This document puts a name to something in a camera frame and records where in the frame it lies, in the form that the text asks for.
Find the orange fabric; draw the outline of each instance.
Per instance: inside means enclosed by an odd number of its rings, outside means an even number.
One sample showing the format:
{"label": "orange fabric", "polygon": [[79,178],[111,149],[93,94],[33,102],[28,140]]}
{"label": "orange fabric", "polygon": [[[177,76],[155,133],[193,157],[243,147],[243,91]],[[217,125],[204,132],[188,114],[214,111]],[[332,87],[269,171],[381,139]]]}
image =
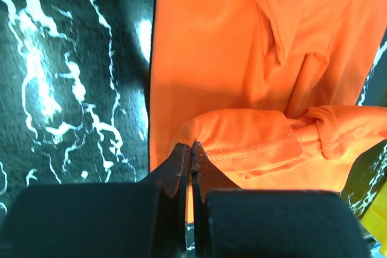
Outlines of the orange fabric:
{"label": "orange fabric", "polygon": [[354,106],[385,0],[157,0],[151,170],[202,142],[247,189],[341,191],[387,138],[387,109]]}

